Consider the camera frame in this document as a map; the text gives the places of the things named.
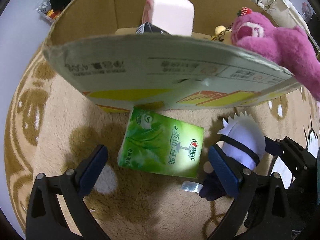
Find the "bag of toys by wall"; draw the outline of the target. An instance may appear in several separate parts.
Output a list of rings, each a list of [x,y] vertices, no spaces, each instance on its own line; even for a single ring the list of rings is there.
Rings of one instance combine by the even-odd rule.
[[[50,0],[40,0],[35,11],[50,23],[53,23],[62,12],[61,10],[54,11]]]

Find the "pink tissue roll pack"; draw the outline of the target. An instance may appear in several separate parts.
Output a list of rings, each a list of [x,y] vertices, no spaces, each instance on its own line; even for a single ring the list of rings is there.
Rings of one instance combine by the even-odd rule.
[[[191,36],[194,5],[189,0],[146,0],[142,23],[150,23],[171,35]]]

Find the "green tissue pack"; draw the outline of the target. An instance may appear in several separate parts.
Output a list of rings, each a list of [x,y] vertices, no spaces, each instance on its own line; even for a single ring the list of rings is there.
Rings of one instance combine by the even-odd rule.
[[[153,111],[133,108],[118,165],[136,171],[196,178],[204,129]]]

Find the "yellow plush toy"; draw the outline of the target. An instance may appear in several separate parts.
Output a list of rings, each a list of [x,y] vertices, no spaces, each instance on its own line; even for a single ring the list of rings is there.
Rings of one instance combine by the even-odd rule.
[[[218,25],[215,28],[215,33],[211,37],[212,41],[220,41],[220,42],[231,42],[232,35],[232,25],[225,27],[223,25]]]

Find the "pink plush bear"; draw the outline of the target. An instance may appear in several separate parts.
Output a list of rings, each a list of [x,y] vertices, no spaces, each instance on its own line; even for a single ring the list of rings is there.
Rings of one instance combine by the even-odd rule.
[[[319,101],[319,61],[302,28],[275,27],[263,14],[243,7],[233,22],[231,41],[289,70]]]

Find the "purple-haired plush doll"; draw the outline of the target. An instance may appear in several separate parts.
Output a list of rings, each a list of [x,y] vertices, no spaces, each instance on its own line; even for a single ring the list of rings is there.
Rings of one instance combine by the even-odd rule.
[[[222,142],[221,150],[250,170],[254,170],[265,154],[265,136],[251,114],[247,112],[234,114],[222,120],[223,128],[217,133]],[[203,165],[207,174],[203,188],[199,192],[201,198],[214,201],[226,195],[212,164],[207,161]]]

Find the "black tissue pack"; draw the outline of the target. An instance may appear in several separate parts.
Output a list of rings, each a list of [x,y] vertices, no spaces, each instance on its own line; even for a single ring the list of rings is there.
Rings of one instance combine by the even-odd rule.
[[[140,25],[137,30],[136,30],[136,34],[161,34],[161,35],[168,35],[169,33],[167,33],[166,31],[164,31],[163,29],[152,25],[149,22],[143,23],[142,25]]]

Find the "open cardboard box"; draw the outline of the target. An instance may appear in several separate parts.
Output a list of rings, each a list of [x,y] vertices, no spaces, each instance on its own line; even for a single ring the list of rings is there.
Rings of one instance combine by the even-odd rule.
[[[257,105],[297,90],[285,68],[210,37],[251,0],[189,0],[193,37],[137,34],[146,0],[72,0],[42,51],[50,66],[107,112]]]

